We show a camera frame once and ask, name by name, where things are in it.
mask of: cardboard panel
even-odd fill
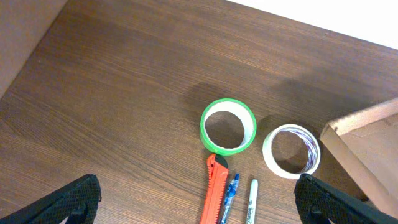
[[[0,1],[0,98],[66,1]]]
[[[329,122],[321,141],[380,211],[398,218],[398,99]]]

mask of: wooden desk surface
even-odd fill
[[[245,102],[258,132],[226,158],[243,223],[297,223],[295,180],[262,158],[269,131],[324,124],[398,95],[398,51],[228,1],[67,3],[0,101],[0,217],[93,173],[97,223],[198,223],[206,194],[202,111]],[[363,197],[327,149],[315,176]]]

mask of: box cutter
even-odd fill
[[[222,156],[212,154],[207,159],[207,168],[209,172],[209,186],[207,188],[205,206],[200,223],[214,224],[217,222],[224,195],[225,183],[228,176],[228,164]]]

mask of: adhesive tape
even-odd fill
[[[282,131],[296,134],[304,141],[305,145],[307,146],[307,165],[305,165],[305,167],[297,174],[292,174],[280,168],[276,163],[274,156],[272,155],[272,142],[275,136]],[[313,174],[318,168],[321,159],[321,152],[318,141],[307,129],[295,124],[285,124],[271,131],[264,140],[264,144],[262,145],[262,155],[264,156],[264,160],[266,161],[268,168],[273,171],[274,174],[289,179],[298,179],[303,173]]]
[[[232,149],[217,146],[213,141],[210,140],[209,135],[206,131],[206,120],[213,114],[219,111],[227,111],[237,116],[243,125],[244,136],[242,143]],[[256,135],[257,124],[254,118],[254,114],[244,103],[234,99],[220,99],[216,100],[207,106],[201,116],[200,121],[200,139],[205,147],[214,153],[222,156],[229,156],[245,150],[252,142]]]

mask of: blue pen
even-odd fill
[[[228,190],[226,191],[224,209],[223,209],[224,214],[223,217],[220,219],[219,224],[226,223],[226,218],[228,216],[229,210],[231,209],[234,196],[236,195],[236,189],[238,188],[238,184],[239,184],[239,174],[236,174],[235,178],[229,184]]]

